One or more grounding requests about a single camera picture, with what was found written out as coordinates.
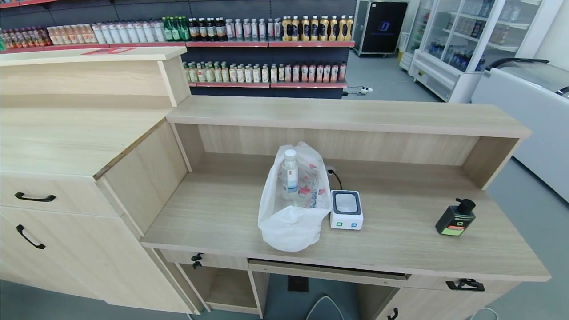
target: green glass bottle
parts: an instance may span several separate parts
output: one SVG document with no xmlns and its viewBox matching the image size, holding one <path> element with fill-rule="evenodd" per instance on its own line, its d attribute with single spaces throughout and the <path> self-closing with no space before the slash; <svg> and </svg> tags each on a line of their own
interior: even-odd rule
<svg viewBox="0 0 569 320">
<path fill-rule="evenodd" d="M 172 26 L 172 38 L 174 41 L 180 41 L 180 27 L 178 24 L 178 20 L 174 19 L 174 17 L 170 17 L 170 23 Z"/>
<path fill-rule="evenodd" d="M 180 25 L 180 37 L 184 41 L 190 41 L 192 37 L 189 35 L 189 28 L 186 18 L 178 17 L 178 23 Z"/>
<path fill-rule="evenodd" d="M 173 41 L 172 26 L 170 24 L 170 19 L 168 19 L 167 17 L 163 17 L 162 22 L 164 22 L 164 34 L 166 36 L 166 41 Z"/>
</svg>

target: counter drawer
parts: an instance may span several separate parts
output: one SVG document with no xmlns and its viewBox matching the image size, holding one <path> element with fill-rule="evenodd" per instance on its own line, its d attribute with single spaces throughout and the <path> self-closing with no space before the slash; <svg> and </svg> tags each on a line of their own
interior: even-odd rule
<svg viewBox="0 0 569 320">
<path fill-rule="evenodd" d="M 481 280 L 476 278 L 474 278 L 474 280 L 484 285 L 484 292 L 486 293 L 506 293 L 520 284 L 519 281 Z M 414 274 L 409 277 L 406 287 L 453 291 L 448 287 L 447 281 L 452 281 L 457 285 L 460 281 L 460 278 L 424 276 L 422 274 Z"/>
<path fill-rule="evenodd" d="M 258 272 L 391 287 L 405 286 L 409 277 L 409 275 L 403 273 L 364 271 L 256 259 L 249 260 L 249 269 Z"/>
<path fill-rule="evenodd" d="M 215 268 L 247 270 L 247 258 L 224 256 L 224 255 L 211 255 L 209 253 L 201 253 L 198 256 L 197 252 L 179 251 L 179 250 L 160 250 L 166 260 L 174 263 L 192 265 L 199 262 L 202 266 L 212 266 Z"/>
<path fill-rule="evenodd" d="M 117 217 L 95 182 L 2 175 L 3 206 Z"/>
</svg>

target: white scanner box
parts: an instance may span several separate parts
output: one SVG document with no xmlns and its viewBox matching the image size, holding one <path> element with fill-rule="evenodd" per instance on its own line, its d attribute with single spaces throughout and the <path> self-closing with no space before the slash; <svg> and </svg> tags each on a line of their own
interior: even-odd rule
<svg viewBox="0 0 569 320">
<path fill-rule="evenodd" d="M 364 223 L 360 193 L 349 190 L 332 190 L 330 227 L 333 229 L 360 230 Z"/>
</svg>

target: soap dispenser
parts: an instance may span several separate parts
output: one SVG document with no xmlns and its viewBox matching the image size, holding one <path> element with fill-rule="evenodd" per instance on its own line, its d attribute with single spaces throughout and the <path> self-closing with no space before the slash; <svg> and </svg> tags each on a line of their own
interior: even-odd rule
<svg viewBox="0 0 569 320">
<path fill-rule="evenodd" d="M 441 235 L 460 236 L 470 223 L 476 218 L 472 209 L 476 207 L 470 199 L 456 199 L 458 206 L 448 206 L 447 210 L 436 223 L 436 230 Z"/>
</svg>

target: cabinet door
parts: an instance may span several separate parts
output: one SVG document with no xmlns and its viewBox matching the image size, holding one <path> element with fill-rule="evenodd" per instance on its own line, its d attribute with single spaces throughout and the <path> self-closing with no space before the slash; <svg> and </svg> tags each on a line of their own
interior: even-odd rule
<svg viewBox="0 0 569 320">
<path fill-rule="evenodd" d="M 441 291 L 401 288 L 380 312 L 376 320 L 464 320 L 496 300 L 500 294 L 468 291 Z"/>
<path fill-rule="evenodd" d="M 120 218 L 5 208 L 13 224 L 23 224 L 50 257 L 112 305 L 181 313 L 194 310 Z"/>
<path fill-rule="evenodd" d="M 88 298 L 98 297 L 85 285 L 76 280 L 56 261 L 50 258 L 51 246 L 43 249 L 29 243 L 28 237 L 35 245 L 43 244 L 41 238 L 29 232 L 26 225 L 14 225 L 0 216 L 0 278 L 19 284 L 34 286 L 61 293 L 73 294 Z"/>
</svg>

